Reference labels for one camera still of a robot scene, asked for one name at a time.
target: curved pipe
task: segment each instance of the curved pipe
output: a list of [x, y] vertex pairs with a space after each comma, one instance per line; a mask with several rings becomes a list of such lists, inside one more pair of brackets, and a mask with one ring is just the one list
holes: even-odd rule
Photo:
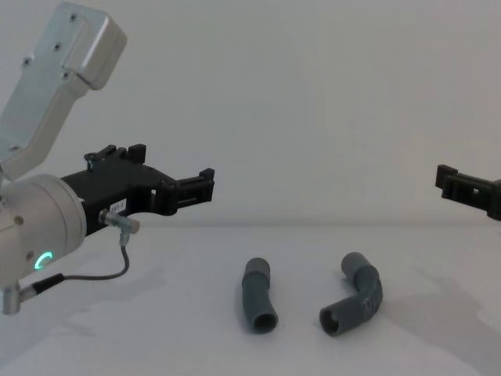
[[364, 255], [349, 253], [343, 258], [341, 269], [358, 294], [320, 311], [323, 330], [332, 336], [343, 334], [370, 320], [383, 301], [379, 273]]
[[269, 301], [269, 264], [263, 258], [251, 259], [242, 279], [242, 303], [247, 321], [256, 333], [268, 333], [275, 329], [279, 317]]

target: pipe opening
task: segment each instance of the pipe opening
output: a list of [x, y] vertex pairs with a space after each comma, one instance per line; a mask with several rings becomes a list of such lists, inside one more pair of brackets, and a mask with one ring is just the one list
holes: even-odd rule
[[332, 312], [328, 309], [324, 309], [320, 313], [320, 323], [327, 334], [336, 334], [339, 330], [339, 321], [333, 318]]
[[254, 320], [254, 329], [258, 333], [268, 333], [276, 327], [277, 319], [274, 315], [266, 313]]

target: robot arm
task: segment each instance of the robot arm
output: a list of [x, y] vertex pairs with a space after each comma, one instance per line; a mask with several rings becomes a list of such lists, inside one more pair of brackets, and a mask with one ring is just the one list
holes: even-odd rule
[[0, 165], [9, 180], [41, 164], [74, 102], [108, 82], [127, 37], [104, 12], [61, 3], [0, 117]]
[[214, 170], [175, 180], [144, 165], [144, 145], [87, 154], [87, 169], [62, 179], [17, 180], [44, 161], [74, 102], [107, 83], [126, 41], [106, 13], [64, 2], [33, 56], [23, 60], [21, 79], [0, 117], [0, 185], [2, 175], [15, 179], [0, 190], [4, 313], [17, 313], [21, 302], [59, 283], [62, 274], [23, 290], [18, 281], [75, 251], [86, 236], [118, 226], [124, 252], [128, 235], [139, 229], [128, 215], [173, 215], [212, 198]]

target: black bracket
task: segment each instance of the black bracket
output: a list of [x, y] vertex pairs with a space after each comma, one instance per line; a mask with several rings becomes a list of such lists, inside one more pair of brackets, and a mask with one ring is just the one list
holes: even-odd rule
[[128, 149], [109, 145], [85, 155], [87, 170], [62, 178], [80, 197], [87, 235], [101, 230], [99, 213], [114, 210], [128, 216], [140, 212], [173, 215], [179, 208], [212, 200], [214, 170], [176, 180], [146, 166], [146, 146]]
[[439, 165], [435, 186], [442, 197], [485, 210], [487, 216], [501, 221], [501, 181], [489, 181], [460, 174], [455, 168]]

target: white surface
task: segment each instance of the white surface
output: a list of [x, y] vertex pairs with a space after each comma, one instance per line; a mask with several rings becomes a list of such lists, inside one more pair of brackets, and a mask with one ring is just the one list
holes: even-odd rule
[[[0, 2], [0, 107], [58, 2]], [[79, 3], [129, 43], [39, 171], [143, 142], [175, 177], [216, 169], [214, 202], [176, 223], [488, 223], [433, 182], [441, 163], [501, 176], [501, 2]]]
[[[498, 376], [499, 227], [144, 228], [112, 282], [68, 281], [0, 320], [0, 375]], [[120, 267], [106, 231], [43, 273]], [[319, 310], [352, 293], [342, 257], [379, 269], [384, 304], [330, 338]], [[240, 281], [266, 257], [279, 326], [246, 331]]]

